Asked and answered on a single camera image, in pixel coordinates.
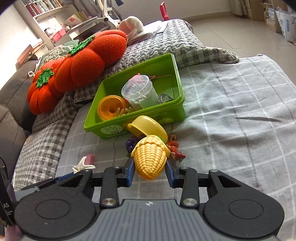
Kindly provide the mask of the white starfish toy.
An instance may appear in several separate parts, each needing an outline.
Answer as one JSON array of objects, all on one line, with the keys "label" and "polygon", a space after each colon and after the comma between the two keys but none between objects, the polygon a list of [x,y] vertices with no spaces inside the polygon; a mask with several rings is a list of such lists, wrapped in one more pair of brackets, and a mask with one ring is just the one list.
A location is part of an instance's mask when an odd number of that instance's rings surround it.
[{"label": "white starfish toy", "polygon": [[94,165],[85,165],[86,156],[82,157],[81,160],[78,162],[77,165],[73,166],[72,170],[73,173],[76,174],[77,172],[80,172],[82,170],[86,170],[86,169],[95,169],[96,167]]}]

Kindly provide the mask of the red lobster toy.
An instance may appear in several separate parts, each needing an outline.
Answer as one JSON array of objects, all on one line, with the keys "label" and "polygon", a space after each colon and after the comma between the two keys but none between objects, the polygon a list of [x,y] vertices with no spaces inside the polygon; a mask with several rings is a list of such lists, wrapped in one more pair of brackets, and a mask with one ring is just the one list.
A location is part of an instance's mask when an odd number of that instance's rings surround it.
[{"label": "red lobster toy", "polygon": [[176,135],[168,134],[168,141],[166,142],[166,146],[170,150],[171,158],[174,159],[175,161],[181,162],[186,158],[185,154],[178,150],[179,144],[177,142]]}]

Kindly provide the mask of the purple toy grapes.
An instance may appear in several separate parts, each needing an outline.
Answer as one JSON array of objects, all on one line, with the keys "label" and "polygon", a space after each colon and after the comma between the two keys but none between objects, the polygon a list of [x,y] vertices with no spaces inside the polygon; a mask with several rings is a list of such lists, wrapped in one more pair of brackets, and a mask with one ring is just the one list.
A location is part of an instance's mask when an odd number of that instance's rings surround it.
[{"label": "purple toy grapes", "polygon": [[126,142],[125,142],[125,147],[127,150],[127,156],[130,157],[131,153],[133,151],[133,149],[135,148],[135,146],[137,145],[137,143],[139,142],[139,138],[136,136],[132,136],[130,137]]}]

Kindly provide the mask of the yellow toy corn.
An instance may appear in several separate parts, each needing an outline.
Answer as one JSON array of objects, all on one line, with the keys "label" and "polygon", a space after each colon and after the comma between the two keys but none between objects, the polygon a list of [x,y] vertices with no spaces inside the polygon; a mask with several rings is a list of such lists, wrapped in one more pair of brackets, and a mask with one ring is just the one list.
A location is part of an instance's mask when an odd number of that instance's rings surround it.
[{"label": "yellow toy corn", "polygon": [[154,180],[164,170],[170,153],[170,149],[160,137],[149,135],[136,144],[131,156],[140,177]]}]

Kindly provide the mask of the amber rubber octopus toy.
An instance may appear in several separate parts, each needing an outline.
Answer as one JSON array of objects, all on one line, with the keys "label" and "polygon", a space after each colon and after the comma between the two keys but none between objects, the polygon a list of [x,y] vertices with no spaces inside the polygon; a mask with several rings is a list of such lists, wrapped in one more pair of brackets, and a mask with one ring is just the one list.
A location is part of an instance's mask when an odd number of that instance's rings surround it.
[{"label": "amber rubber octopus toy", "polygon": [[128,107],[128,108],[118,108],[116,110],[116,117],[118,116],[122,116],[122,115],[125,115],[125,114],[128,114],[128,113],[132,113],[134,112],[135,109],[133,107]]}]

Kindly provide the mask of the pink rectangular block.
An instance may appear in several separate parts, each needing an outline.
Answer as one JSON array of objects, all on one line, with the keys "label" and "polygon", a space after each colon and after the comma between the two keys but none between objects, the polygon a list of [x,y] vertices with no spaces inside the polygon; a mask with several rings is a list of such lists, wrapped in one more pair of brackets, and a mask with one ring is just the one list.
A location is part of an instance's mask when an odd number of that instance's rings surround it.
[{"label": "pink rectangular block", "polygon": [[95,162],[95,156],[94,155],[86,155],[86,159],[84,164],[85,165],[94,165]]}]

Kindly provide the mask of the grey checkered blanket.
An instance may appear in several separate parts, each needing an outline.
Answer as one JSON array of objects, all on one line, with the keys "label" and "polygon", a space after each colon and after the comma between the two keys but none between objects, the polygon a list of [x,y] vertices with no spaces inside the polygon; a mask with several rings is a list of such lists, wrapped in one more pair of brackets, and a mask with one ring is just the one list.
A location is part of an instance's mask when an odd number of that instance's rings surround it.
[{"label": "grey checkered blanket", "polygon": [[204,46],[188,22],[169,20],[164,32],[127,47],[122,58],[107,68],[94,84],[65,94],[53,111],[36,117],[32,134],[27,137],[16,163],[14,189],[19,191],[55,176],[67,135],[79,108],[95,96],[102,80],[168,53],[174,54],[180,69],[196,64],[233,64],[239,61],[238,56],[231,51]]}]

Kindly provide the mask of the grey sofa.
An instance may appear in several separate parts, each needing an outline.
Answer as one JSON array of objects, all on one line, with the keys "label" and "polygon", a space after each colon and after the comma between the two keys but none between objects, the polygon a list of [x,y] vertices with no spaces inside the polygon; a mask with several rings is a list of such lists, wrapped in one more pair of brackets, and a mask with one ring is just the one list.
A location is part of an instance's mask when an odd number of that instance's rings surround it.
[{"label": "grey sofa", "polygon": [[1,166],[12,180],[16,163],[25,140],[32,132],[36,116],[31,113],[27,92],[37,61],[25,63],[1,89]]}]

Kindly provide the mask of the orange yellow toy disc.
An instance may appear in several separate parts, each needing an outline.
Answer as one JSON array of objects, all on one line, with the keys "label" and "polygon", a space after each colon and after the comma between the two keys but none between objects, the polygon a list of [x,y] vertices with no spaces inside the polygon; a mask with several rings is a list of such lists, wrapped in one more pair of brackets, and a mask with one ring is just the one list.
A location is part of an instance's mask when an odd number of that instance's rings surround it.
[{"label": "orange yellow toy disc", "polygon": [[97,114],[102,121],[111,120],[126,108],[125,100],[117,95],[108,95],[100,100],[97,107]]}]

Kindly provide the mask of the yellow toy pot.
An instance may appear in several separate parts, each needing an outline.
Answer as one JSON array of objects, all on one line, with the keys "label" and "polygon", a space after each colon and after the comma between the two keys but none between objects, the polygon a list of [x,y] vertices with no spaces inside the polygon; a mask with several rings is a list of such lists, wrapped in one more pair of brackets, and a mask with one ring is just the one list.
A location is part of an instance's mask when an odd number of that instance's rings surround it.
[{"label": "yellow toy pot", "polygon": [[165,129],[157,121],[146,115],[138,116],[134,121],[128,123],[127,129],[136,137],[155,135],[165,143],[168,141],[168,134]]}]

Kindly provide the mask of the crumpled foil wrapper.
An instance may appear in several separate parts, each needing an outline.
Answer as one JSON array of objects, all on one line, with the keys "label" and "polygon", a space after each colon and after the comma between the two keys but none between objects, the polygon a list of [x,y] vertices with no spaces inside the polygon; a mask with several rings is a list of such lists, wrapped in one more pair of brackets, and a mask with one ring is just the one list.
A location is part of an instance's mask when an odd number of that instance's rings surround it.
[{"label": "crumpled foil wrapper", "polygon": [[171,98],[169,95],[164,93],[159,96],[159,98],[157,100],[157,105],[167,103],[167,102],[170,102],[173,100],[174,100],[173,98]]}]

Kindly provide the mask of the small orange pumpkin cushion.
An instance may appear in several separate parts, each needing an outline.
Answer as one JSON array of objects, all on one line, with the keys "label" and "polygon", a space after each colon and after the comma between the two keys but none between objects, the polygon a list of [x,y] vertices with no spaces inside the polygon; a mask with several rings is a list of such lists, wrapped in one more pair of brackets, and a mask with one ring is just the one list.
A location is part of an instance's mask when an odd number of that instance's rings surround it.
[{"label": "small orange pumpkin cushion", "polygon": [[36,72],[27,92],[29,108],[34,115],[51,112],[63,97],[64,93],[55,86],[55,73],[63,60],[64,58],[51,60]]}]

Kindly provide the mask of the clear cotton swab jar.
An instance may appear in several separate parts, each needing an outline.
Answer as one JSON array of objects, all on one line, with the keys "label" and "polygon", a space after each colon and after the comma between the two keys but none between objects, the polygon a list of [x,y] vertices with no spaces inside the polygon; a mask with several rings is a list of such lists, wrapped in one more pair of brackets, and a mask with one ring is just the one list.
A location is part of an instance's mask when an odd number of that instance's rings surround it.
[{"label": "clear cotton swab jar", "polygon": [[135,110],[155,106],[159,98],[151,80],[146,85],[128,81],[121,89],[121,95]]}]

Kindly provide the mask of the large orange pumpkin cushion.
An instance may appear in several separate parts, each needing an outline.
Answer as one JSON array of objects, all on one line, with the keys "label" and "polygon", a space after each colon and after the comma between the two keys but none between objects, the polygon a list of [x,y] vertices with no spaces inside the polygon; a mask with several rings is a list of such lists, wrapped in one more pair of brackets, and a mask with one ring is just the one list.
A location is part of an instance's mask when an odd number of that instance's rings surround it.
[{"label": "large orange pumpkin cushion", "polygon": [[55,87],[71,92],[94,83],[105,68],[116,63],[127,47],[127,35],[120,30],[96,33],[80,42],[58,65]]}]

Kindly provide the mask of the green plastic storage box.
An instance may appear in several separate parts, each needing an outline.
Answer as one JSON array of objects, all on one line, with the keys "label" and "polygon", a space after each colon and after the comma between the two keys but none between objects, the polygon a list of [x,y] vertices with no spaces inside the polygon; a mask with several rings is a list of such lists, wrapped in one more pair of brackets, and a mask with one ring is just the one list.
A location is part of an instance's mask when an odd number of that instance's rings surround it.
[{"label": "green plastic storage box", "polygon": [[161,125],[185,120],[184,92],[173,54],[147,60],[103,80],[84,130],[102,139],[129,133],[128,124],[146,115]]}]

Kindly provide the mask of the pink pig toy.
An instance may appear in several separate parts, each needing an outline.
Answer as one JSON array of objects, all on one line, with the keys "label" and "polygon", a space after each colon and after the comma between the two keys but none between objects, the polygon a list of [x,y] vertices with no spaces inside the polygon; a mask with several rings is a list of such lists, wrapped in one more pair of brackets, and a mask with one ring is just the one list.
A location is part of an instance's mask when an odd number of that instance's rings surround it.
[{"label": "pink pig toy", "polygon": [[146,85],[150,81],[150,78],[147,75],[137,74],[130,78],[129,82],[134,84]]}]

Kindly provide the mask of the white bookshelf with books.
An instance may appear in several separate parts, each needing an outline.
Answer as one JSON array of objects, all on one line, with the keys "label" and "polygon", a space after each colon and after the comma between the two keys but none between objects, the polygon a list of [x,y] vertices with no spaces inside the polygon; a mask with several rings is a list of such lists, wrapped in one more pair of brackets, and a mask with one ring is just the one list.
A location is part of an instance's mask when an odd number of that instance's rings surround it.
[{"label": "white bookshelf with books", "polygon": [[15,1],[13,6],[49,50],[108,29],[96,20],[100,9],[94,1]]}]

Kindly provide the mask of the pink white plush toy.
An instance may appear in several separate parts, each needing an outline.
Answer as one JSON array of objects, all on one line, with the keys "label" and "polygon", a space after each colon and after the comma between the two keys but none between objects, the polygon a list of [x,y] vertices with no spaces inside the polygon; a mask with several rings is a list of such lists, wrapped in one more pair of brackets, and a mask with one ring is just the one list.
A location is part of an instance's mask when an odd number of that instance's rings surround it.
[{"label": "pink white plush toy", "polygon": [[118,29],[127,35],[128,45],[140,40],[145,36],[144,25],[140,19],[135,16],[129,16],[122,20],[118,25]]}]

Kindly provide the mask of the white office chair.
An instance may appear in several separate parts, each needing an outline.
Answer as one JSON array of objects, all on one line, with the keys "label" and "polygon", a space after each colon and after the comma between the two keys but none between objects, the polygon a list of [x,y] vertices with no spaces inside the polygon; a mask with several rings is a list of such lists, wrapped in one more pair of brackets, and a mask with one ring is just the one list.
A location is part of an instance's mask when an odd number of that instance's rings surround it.
[{"label": "white office chair", "polygon": [[94,3],[100,9],[96,20],[98,20],[99,23],[108,26],[110,30],[118,29],[119,24],[122,21],[122,16],[115,8],[113,8],[112,1],[95,0]]}]

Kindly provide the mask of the white paper shopping bag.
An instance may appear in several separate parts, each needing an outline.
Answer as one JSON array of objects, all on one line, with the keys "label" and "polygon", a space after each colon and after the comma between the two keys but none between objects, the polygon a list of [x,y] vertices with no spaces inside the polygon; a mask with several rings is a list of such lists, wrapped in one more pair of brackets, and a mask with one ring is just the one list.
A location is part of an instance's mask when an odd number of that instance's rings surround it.
[{"label": "white paper shopping bag", "polygon": [[280,7],[277,7],[275,12],[285,40],[295,44],[295,12],[284,11]]}]

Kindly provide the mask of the wooden bookshelf desk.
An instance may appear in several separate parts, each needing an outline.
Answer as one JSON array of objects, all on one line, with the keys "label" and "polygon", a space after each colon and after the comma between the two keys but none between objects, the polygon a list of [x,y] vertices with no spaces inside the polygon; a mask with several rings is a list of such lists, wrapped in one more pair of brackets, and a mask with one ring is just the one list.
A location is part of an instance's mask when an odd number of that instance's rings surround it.
[{"label": "wooden bookshelf desk", "polygon": [[254,21],[264,21],[267,28],[281,33],[280,22],[275,11],[278,8],[288,10],[284,1],[232,0],[230,4],[233,14],[245,16]]}]

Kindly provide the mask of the red chair back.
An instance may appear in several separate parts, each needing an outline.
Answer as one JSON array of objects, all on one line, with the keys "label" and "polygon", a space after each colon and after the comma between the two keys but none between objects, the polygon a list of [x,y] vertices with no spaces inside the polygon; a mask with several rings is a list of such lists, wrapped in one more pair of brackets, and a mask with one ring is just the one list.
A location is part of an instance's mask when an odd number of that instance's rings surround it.
[{"label": "red chair back", "polygon": [[160,9],[160,12],[161,12],[161,15],[162,15],[163,20],[164,21],[168,21],[170,18],[169,18],[169,15],[167,13],[166,6],[165,6],[165,2],[164,1],[159,5],[159,9]]}]

